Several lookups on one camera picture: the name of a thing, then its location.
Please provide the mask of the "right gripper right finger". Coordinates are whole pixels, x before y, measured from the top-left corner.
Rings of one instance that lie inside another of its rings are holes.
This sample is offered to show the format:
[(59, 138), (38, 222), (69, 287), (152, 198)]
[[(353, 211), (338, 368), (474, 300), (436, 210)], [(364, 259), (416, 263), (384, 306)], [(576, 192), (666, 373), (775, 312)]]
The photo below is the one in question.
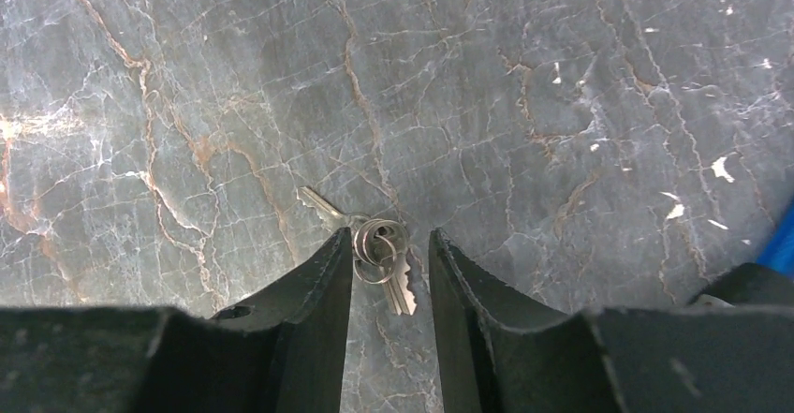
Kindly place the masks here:
[(689, 303), (566, 314), (519, 292), (442, 230), (430, 293), (448, 412), (789, 412), (793, 283), (755, 263)]

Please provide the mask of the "silver key bunch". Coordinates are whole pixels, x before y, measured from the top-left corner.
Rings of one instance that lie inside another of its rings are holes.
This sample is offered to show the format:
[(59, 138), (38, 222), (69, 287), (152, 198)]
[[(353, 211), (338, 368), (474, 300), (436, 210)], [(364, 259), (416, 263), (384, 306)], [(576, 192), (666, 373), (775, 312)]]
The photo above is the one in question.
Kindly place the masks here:
[(367, 214), (345, 214), (309, 186), (298, 188), (297, 199), (316, 211), (325, 229), (350, 229), (354, 274), (363, 284), (384, 289), (393, 314), (415, 313), (416, 296), (408, 280), (409, 234), (401, 223)]

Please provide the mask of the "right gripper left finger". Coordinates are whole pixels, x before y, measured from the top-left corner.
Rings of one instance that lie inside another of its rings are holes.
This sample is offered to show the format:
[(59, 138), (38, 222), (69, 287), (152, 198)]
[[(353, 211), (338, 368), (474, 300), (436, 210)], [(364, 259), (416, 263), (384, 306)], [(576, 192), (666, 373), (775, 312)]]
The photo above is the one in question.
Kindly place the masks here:
[(335, 412), (352, 237), (209, 318), (169, 307), (5, 308), (5, 412)]

